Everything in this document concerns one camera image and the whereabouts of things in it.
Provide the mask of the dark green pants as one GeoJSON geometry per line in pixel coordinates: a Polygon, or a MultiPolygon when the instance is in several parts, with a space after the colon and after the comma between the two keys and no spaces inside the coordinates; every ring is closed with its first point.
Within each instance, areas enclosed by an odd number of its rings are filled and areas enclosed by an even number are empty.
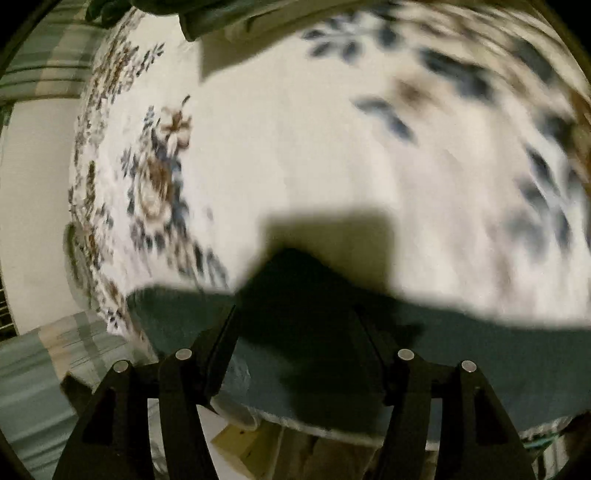
{"type": "Polygon", "coordinates": [[[238,314],[229,401],[301,426],[381,436],[390,363],[408,348],[443,365],[475,362],[526,430],[590,407],[590,333],[525,330],[394,299],[307,252],[281,249],[236,294],[154,285],[126,299],[154,350],[169,355],[238,314]]]}

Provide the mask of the floral white bed blanket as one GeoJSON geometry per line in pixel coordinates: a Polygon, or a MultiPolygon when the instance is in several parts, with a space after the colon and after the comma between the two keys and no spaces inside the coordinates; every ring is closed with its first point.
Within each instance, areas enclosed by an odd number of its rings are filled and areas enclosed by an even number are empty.
{"type": "MultiPolygon", "coordinates": [[[[236,294],[281,249],[363,288],[590,333],[590,71],[532,8],[377,1],[187,41],[129,11],[93,62],[68,192],[110,334],[126,299],[236,294]]],[[[361,444],[370,436],[281,422],[361,444]]]]}

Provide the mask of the striped grey green cloth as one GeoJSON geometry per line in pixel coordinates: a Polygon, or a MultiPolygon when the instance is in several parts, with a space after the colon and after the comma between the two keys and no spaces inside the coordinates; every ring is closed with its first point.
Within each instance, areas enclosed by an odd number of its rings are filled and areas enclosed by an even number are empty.
{"type": "Polygon", "coordinates": [[[1,76],[1,102],[78,98],[106,31],[87,1],[61,1],[32,30],[1,76]]]}

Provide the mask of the stack of folded dark clothes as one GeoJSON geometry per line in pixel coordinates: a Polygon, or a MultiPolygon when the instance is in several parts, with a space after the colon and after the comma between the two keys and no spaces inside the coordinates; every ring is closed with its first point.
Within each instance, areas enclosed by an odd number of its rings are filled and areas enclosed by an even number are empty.
{"type": "Polygon", "coordinates": [[[289,4],[290,1],[271,0],[94,0],[87,6],[85,20],[111,28],[131,8],[154,16],[177,16],[185,39],[194,41],[235,22],[289,4]]]}

